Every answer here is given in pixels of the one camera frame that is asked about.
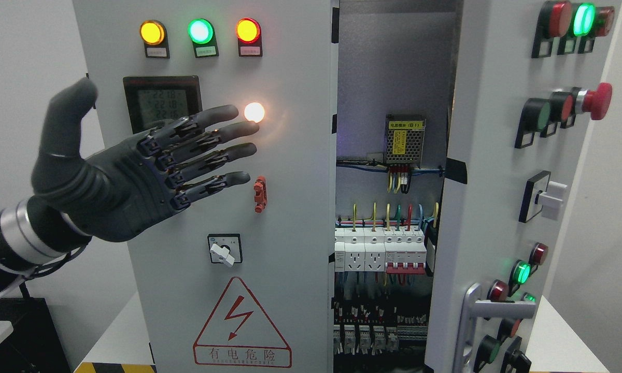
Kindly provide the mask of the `grey robotic left hand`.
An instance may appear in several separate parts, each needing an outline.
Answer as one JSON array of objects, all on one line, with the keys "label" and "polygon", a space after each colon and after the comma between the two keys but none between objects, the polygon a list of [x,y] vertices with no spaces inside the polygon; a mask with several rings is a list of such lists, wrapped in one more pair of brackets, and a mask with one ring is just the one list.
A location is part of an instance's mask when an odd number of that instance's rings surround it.
[{"label": "grey robotic left hand", "polygon": [[194,201],[249,182],[242,171],[196,181],[255,154],[252,142],[218,149],[259,130],[253,121],[231,123],[235,106],[155,121],[149,130],[83,159],[81,120],[96,99],[96,85],[81,78],[50,100],[31,177],[34,193],[84,234],[127,241]]}]

